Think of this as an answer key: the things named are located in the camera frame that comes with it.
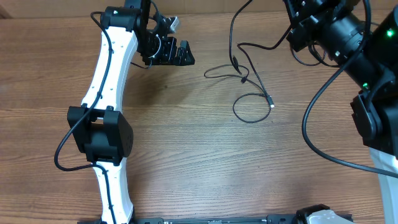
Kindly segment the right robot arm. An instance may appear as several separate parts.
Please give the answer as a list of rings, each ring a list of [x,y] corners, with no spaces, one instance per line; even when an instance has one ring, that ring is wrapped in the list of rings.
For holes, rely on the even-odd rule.
[[[359,86],[351,108],[356,129],[369,148],[373,166],[315,153],[336,164],[377,174],[386,223],[397,222],[397,10],[372,28],[371,4],[363,1],[365,19],[353,10],[356,1],[286,0],[290,20],[287,40],[296,52],[318,44]]]

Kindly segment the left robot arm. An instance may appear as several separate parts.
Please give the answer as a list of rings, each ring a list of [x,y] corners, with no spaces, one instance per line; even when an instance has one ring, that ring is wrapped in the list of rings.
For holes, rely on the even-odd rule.
[[[129,67],[139,53],[149,69],[157,65],[194,65],[186,40],[173,36],[180,24],[165,17],[150,0],[108,6],[94,22],[101,29],[101,50],[91,85],[80,106],[68,109],[70,130],[78,150],[86,156],[99,183],[102,215],[98,223],[134,223],[134,206],[127,186],[126,162],[133,146],[133,130],[123,116],[123,94]]]

